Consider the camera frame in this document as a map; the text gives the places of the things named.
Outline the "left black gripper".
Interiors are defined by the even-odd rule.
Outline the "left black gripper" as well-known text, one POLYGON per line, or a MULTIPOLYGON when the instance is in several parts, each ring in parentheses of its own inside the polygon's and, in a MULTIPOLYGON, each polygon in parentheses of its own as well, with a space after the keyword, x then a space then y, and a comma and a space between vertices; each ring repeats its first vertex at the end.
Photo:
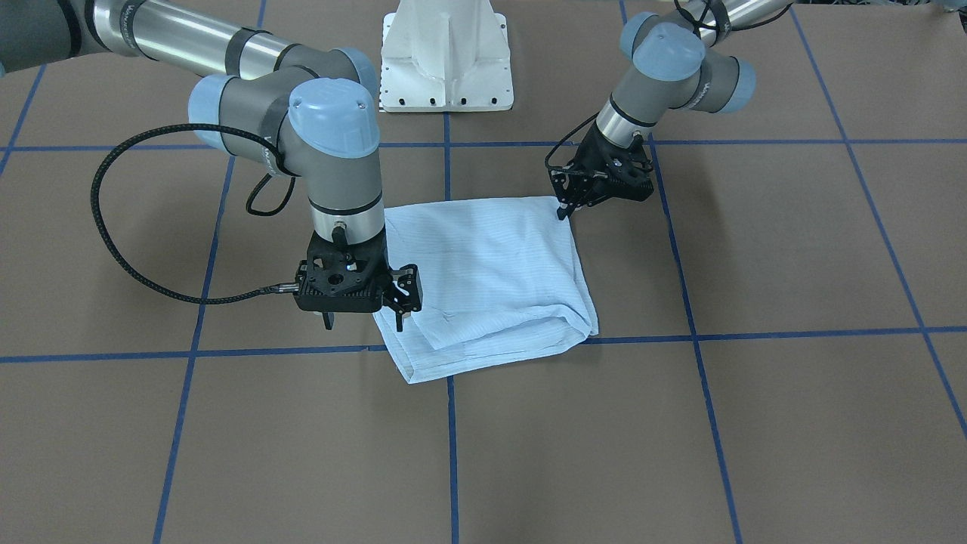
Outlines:
POLYGON ((576 155, 566 165, 549 164, 548 176, 559 201, 558 219, 569 219, 578 206, 597 206, 607 200, 595 192, 595 179, 604 177, 602 159, 615 150, 631 148, 632 142, 624 146, 615 144, 592 125, 578 145, 576 155))

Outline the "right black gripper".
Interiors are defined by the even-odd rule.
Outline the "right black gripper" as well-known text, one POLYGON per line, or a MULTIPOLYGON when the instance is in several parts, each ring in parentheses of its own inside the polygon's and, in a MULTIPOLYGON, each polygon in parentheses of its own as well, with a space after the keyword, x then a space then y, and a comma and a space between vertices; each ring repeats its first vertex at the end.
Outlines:
POLYGON ((314 232, 308 245, 308 276, 314 277, 314 282, 329 282, 332 275, 341 276, 342 282, 388 277, 382 304, 393 311, 397 332, 404 330, 403 321, 408 314, 422 310, 420 270, 415 263, 390 269, 386 230, 363 243, 347 246, 339 246, 314 232))

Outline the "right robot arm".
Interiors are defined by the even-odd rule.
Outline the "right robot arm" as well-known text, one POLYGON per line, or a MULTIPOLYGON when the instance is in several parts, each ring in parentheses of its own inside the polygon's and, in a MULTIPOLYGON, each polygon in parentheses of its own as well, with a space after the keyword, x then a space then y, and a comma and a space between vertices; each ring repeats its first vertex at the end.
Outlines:
POLYGON ((142 57, 199 76, 189 121, 152 128, 115 146, 92 181, 94 226, 111 257, 142 285, 194 305, 224 305, 290 294, 332 329, 336 313, 387 308, 404 318, 422 309, 417 266, 390 266, 379 144, 378 79, 363 52, 318 51, 169 1, 4 1, 2 72, 93 53, 142 57), (233 157, 259 162, 265 179, 304 183, 311 207, 307 255, 292 283, 221 298, 160 286, 134 269, 103 219, 108 169, 136 144, 194 133, 233 157))

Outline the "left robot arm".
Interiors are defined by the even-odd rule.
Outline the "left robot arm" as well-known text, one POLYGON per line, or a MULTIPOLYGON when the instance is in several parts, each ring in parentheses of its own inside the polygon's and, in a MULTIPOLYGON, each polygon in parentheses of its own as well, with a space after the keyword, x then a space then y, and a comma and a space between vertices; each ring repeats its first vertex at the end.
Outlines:
POLYGON ((655 170, 648 139, 668 111, 735 113, 752 100, 756 73, 746 60, 715 51, 719 42, 769 24, 789 1, 677 1, 673 11, 630 17, 619 36, 629 68, 565 165, 546 162, 557 217, 609 199, 644 201, 655 170))

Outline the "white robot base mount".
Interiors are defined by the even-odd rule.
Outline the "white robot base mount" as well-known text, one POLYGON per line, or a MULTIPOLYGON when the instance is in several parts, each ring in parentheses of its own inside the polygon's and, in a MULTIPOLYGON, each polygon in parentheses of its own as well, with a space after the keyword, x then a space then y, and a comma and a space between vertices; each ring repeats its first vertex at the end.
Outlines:
POLYGON ((386 113, 493 113, 514 106, 508 21, 490 1, 401 1, 384 15, 386 113))

